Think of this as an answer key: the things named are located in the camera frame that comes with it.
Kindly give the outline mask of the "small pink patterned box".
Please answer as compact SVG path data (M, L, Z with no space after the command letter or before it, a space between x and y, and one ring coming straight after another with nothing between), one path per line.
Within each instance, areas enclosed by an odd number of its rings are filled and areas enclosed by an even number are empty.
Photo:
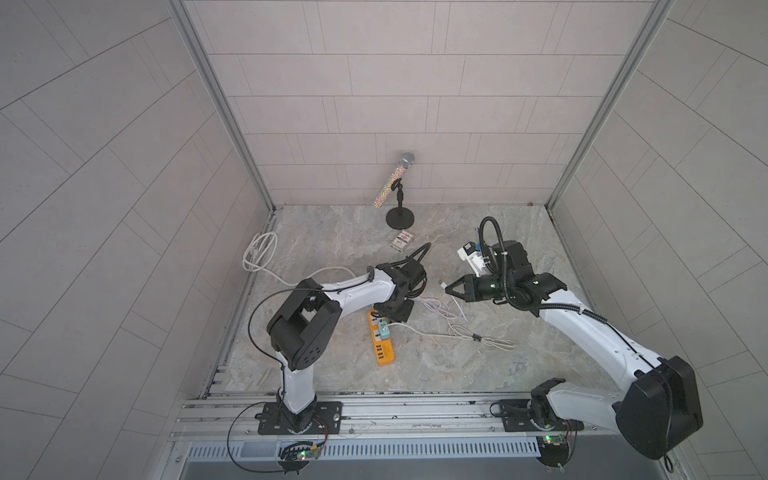
M403 229L398 232L396 237L390 242L390 247L398 252L404 252L414 240L415 235Z

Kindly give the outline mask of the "glitter microphone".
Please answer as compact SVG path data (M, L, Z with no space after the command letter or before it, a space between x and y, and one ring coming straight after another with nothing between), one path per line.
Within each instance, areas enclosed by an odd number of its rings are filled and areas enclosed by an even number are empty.
M375 208L380 208L388 199L390 193L395 188L395 185L398 181L400 181L405 174L405 172L415 163L415 156L412 152L404 152L401 154L401 157L397 163L397 167L392 172L392 174L388 177L386 182L384 183L382 189L376 196L373 206Z

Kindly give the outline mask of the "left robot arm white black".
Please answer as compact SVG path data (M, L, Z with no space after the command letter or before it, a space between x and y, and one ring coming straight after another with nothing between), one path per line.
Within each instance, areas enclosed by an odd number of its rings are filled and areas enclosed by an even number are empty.
M281 388L274 409L277 425L292 434L307 431L314 423L318 400L313 365L325 352L339 320L368 307L373 315L396 323L408 321L415 299L427 286L422 260L429 242L395 262L367 268L350 280L320 284L305 278L297 285L266 296L288 295L266 326L270 348L260 347L252 333L256 316L251 313L247 334L253 347L275 361L281 372Z

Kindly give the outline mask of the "orange power strip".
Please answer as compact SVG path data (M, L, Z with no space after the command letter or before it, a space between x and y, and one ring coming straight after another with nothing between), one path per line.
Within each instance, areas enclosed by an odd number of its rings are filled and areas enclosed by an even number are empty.
M375 310L370 310L367 313L367 318L377 364L380 367L392 364L395 361L395 354L391 342L391 332L389 339L382 340L377 331L379 322L386 321L388 324L389 322L386 318L377 316L377 312Z

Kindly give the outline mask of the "aluminium mounting rail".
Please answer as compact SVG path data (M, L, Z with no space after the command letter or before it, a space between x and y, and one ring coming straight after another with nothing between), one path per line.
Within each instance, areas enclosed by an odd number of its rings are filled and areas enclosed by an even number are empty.
M523 393L394 393L322 395L307 425L294 427L271 396L224 395L186 402L171 429L173 440L333 439L544 436L574 430L611 434L607 416L620 400L600 390L600 406L585 403L588 389L565 384L557 392L557 421L545 429L532 419Z

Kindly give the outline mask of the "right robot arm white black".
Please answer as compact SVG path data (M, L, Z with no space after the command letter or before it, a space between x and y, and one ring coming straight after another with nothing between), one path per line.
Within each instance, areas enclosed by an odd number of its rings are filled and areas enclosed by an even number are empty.
M615 391L579 387L563 378L547 380L526 407L498 401L504 420L528 420L540 430L539 462L563 468L572 458L578 427L590 424L620 434L644 457L675 471L670 451L703 425L694 369L682 358L664 358L590 310L567 285L548 272L535 273L518 241L483 237L459 249L472 273L446 286L466 303L492 301L528 312L554 326L588 353L614 380Z

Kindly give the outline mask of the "black microphone stand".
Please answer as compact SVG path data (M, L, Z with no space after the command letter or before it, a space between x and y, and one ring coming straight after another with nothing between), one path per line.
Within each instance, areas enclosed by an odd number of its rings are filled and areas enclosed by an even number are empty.
M415 216L410 209L403 205L404 192L402 180L395 180L391 186L391 190L396 193L397 206L387 212L386 224L395 230L406 230L413 226Z

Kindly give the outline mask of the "teal charger adapter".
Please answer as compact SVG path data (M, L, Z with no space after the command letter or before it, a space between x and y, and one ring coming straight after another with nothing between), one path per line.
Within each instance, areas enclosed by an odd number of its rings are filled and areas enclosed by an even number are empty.
M377 331L382 340L387 340L390 338L390 328L386 321L381 321L378 323Z

